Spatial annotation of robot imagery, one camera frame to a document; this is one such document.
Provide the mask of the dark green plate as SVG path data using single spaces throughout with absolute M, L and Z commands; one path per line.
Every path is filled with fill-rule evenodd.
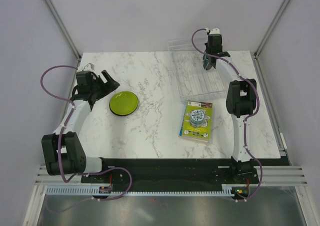
M 209 54 L 204 53 L 203 58 L 202 58 L 202 66 L 206 71 L 208 71 L 212 68 L 215 69 L 216 62 L 217 62 L 217 59 L 215 57 L 212 57 Z

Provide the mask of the lime green plate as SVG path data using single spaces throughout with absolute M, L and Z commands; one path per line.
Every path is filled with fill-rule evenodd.
M 139 100 L 136 94 L 130 91 L 122 91 L 114 94 L 109 104 L 138 104 Z

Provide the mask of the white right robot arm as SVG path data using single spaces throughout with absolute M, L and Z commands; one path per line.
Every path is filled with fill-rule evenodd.
M 217 69 L 228 83 L 225 104 L 234 130 L 229 177 L 233 182 L 239 183 L 254 171 L 253 158 L 248 153 L 248 142 L 249 118 L 260 107 L 257 102 L 257 82 L 240 73 L 230 54 L 223 50 L 222 35 L 219 32 L 207 32 L 204 53 L 203 68 Z

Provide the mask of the yellow brown patterned plate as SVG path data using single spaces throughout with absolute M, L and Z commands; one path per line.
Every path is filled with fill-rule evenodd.
M 128 116 L 138 108 L 138 104 L 109 104 L 109 108 L 114 115 Z

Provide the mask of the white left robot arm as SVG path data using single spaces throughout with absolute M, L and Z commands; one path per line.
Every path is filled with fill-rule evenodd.
M 49 175 L 92 174 L 98 182 L 106 182 L 110 171 L 99 157 L 87 157 L 79 139 L 79 133 L 94 104 L 115 91 L 120 84 L 103 70 L 100 75 L 92 71 L 76 73 L 76 86 L 67 113 L 58 128 L 41 139 L 46 170 Z

